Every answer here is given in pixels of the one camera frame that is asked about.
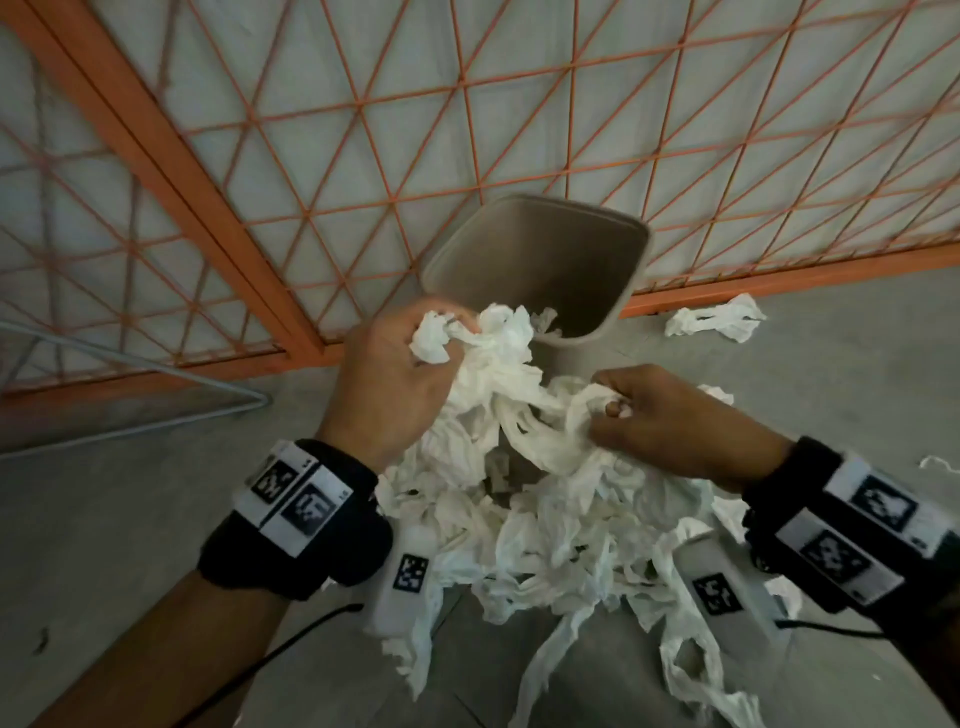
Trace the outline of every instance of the white label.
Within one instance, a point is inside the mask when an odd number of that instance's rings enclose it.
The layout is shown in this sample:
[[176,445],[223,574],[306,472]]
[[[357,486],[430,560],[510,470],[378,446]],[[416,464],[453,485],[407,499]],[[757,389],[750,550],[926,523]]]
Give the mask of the white label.
[[259,527],[316,464],[313,455],[280,440],[247,478],[250,487],[234,499],[233,510]]
[[351,493],[344,481],[320,466],[263,524],[260,533],[291,556],[299,556]]
[[806,508],[777,538],[857,603],[869,606],[903,583],[903,577],[833,530]]
[[850,455],[824,489],[929,559],[953,528],[932,503],[917,500],[870,465]]

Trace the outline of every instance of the right hand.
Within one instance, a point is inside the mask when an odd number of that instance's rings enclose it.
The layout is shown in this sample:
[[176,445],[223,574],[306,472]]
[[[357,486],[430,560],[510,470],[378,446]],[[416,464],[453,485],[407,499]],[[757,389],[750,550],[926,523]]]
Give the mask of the right hand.
[[626,397],[627,418],[596,415],[589,437],[661,470],[712,480],[742,494],[783,462],[793,442],[654,364],[597,372]]

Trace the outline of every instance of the black wrist strap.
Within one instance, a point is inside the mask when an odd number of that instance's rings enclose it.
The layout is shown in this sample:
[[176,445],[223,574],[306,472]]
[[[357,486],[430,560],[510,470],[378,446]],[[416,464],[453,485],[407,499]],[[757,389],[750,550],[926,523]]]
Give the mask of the black wrist strap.
[[834,474],[847,461],[802,438],[744,495],[751,506],[747,540],[826,611],[851,607],[886,629],[954,588],[960,539],[950,527],[924,547],[922,521],[948,522],[942,511],[860,464],[862,478],[847,478],[841,492],[844,478]]
[[383,564],[393,545],[393,530],[376,513],[371,498],[376,473],[325,443],[298,440],[297,446],[316,457],[352,494],[296,558],[238,513],[230,513],[201,550],[197,569],[207,581],[224,589],[265,589],[305,600],[327,577],[353,586]]

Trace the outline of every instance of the left hand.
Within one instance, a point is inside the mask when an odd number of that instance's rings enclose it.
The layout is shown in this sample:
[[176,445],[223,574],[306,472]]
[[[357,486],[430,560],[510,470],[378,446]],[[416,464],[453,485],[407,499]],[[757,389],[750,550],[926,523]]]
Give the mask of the left hand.
[[478,332],[473,311],[439,298],[423,298],[355,328],[347,337],[333,398],[317,439],[352,455],[375,473],[416,443],[440,414],[464,348],[446,345],[450,360],[424,364],[410,341],[428,311],[452,313]]

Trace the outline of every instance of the wristband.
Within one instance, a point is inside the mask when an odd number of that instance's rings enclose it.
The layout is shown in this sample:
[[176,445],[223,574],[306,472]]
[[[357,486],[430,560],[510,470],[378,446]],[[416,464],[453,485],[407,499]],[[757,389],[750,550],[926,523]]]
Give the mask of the wristband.
[[744,500],[752,549],[828,612],[903,623],[960,578],[960,538],[938,506],[810,438]]
[[305,600],[327,577],[369,579],[393,544],[371,498],[377,476],[316,440],[280,442],[214,530],[197,566],[224,589],[266,589]]

